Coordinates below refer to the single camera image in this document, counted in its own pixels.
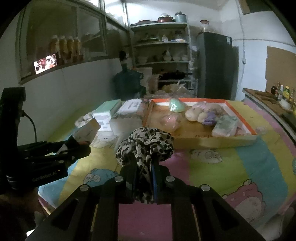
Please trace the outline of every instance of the purple package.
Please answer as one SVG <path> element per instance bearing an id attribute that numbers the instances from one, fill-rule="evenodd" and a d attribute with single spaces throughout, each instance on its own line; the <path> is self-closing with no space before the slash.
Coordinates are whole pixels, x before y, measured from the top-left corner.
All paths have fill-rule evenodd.
<path id="1" fill-rule="evenodd" d="M 207 113 L 207 118 L 204 120 L 202 124 L 207 126 L 213 126 L 217 123 L 216 117 L 217 116 L 214 111 L 209 111 Z"/>

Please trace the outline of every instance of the electrical wire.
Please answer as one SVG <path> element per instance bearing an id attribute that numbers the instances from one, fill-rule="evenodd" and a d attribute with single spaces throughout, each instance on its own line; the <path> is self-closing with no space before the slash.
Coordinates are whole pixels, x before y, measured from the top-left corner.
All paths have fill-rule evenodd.
<path id="1" fill-rule="evenodd" d="M 239 91 L 239 89 L 240 89 L 240 86 L 241 86 L 241 84 L 242 84 L 243 77 L 244 77 L 244 66 L 245 66 L 244 61 L 245 61 L 246 58 L 245 58 L 245 35 L 244 35 L 244 27 L 243 27 L 243 25 L 242 25 L 242 15 L 241 15 L 241 12 L 240 12 L 240 7 L 239 7 L 239 2 L 238 2 L 238 0 L 235 0 L 235 2 L 236 2 L 236 4 L 237 4 L 237 11 L 238 11 L 238 14 L 239 14 L 239 23 L 240 23 L 240 26 L 241 26 L 241 29 L 242 29 L 242 44 L 243 44 L 243 45 L 242 45 L 242 51 L 243 51 L 242 76 L 241 76 L 240 81 L 239 81 L 239 83 L 238 83 L 238 85 L 237 85 L 237 92 L 236 92 L 236 95 L 235 95 L 235 97 L 236 97 L 237 94 L 238 94 L 238 91 Z"/>
<path id="2" fill-rule="evenodd" d="M 27 118 L 31 121 L 31 123 L 32 123 L 32 125 L 33 125 L 33 128 L 34 128 L 35 142 L 37 142 L 37 132 L 36 132 L 36 127 L 35 127 L 34 121 L 33 121 L 33 120 L 31 119 L 31 117 L 28 116 L 28 115 L 26 114 L 26 112 L 24 112 L 24 111 L 22 111 L 22 116 L 27 117 Z"/>

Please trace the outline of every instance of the metal shelf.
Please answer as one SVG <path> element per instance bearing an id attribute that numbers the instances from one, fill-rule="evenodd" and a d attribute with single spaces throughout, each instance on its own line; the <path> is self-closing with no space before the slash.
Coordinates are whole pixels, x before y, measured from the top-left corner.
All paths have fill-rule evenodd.
<path id="1" fill-rule="evenodd" d="M 145 43 L 145 44 L 137 44 L 135 47 L 144 47 L 149 45 L 158 45 L 158 44 L 189 44 L 189 42 L 177 42 L 177 41 L 168 41 L 168 42 L 151 42 L 151 43 Z"/>
<path id="2" fill-rule="evenodd" d="M 189 63 L 189 61 L 160 61 L 160 62 L 149 62 L 144 64 L 136 64 L 136 66 L 142 66 L 142 65 L 149 65 L 149 64 L 169 64 L 169 63 Z"/>
<path id="3" fill-rule="evenodd" d="M 181 79 L 181 80 L 159 80 L 159 83 L 165 83 L 165 82 L 191 82 L 192 80 L 190 79 Z"/>
<path id="4" fill-rule="evenodd" d="M 132 31 L 141 31 L 147 29 L 160 29 L 160 28 L 186 28 L 187 23 L 176 23 L 176 22 L 167 22 L 167 23 L 147 23 L 137 26 L 132 26 Z"/>

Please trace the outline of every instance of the refrigerator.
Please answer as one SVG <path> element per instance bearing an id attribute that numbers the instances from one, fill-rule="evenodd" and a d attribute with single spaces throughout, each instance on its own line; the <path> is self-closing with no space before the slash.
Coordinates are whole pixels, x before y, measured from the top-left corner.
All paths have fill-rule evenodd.
<path id="1" fill-rule="evenodd" d="M 234 100 L 237 90 L 237 56 L 232 39 L 202 32 L 196 37 L 197 97 Z"/>

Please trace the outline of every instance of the white wall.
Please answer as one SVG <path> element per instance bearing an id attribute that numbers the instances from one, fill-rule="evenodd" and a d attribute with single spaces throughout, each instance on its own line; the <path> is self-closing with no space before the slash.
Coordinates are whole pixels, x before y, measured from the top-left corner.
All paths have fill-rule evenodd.
<path id="1" fill-rule="evenodd" d="M 16 16 L 0 39 L 0 93 L 19 86 L 15 60 Z M 38 140 L 46 140 L 72 113 L 83 106 L 113 99 L 112 77 L 121 71 L 119 59 L 88 62 L 40 76 L 26 88 L 25 112 L 34 120 Z M 31 123 L 22 118 L 18 144 L 34 141 Z"/>
<path id="2" fill-rule="evenodd" d="M 244 75 L 241 81 L 243 35 L 236 0 L 228 0 L 220 11 L 173 0 L 129 0 L 127 8 L 131 24 L 136 23 L 138 20 L 157 20 L 162 13 L 174 16 L 176 12 L 182 11 L 187 15 L 190 26 L 199 27 L 200 20 L 207 19 L 215 32 L 232 37 L 233 46 L 237 47 L 239 52 L 237 100 L 244 98 L 243 88 L 265 91 L 267 46 L 282 48 L 296 53 L 296 47 L 292 38 L 272 11 L 242 15 L 239 7 L 245 32 L 246 58 Z"/>
<path id="3" fill-rule="evenodd" d="M 232 37 L 233 46 L 239 49 L 239 78 L 236 100 L 242 100 L 243 88 L 265 91 L 267 46 L 296 53 L 289 33 L 272 11 L 250 13 L 242 16 L 245 32 L 246 65 L 242 76 L 243 37 L 235 0 L 229 0 L 220 11 L 222 34 Z"/>
<path id="4" fill-rule="evenodd" d="M 130 24 L 139 20 L 158 20 L 162 13 L 172 17 L 177 12 L 183 12 L 191 26 L 201 26 L 200 21 L 206 19 L 216 31 L 221 31 L 219 11 L 186 2 L 154 1 L 154 0 L 130 0 L 127 3 L 127 12 Z"/>

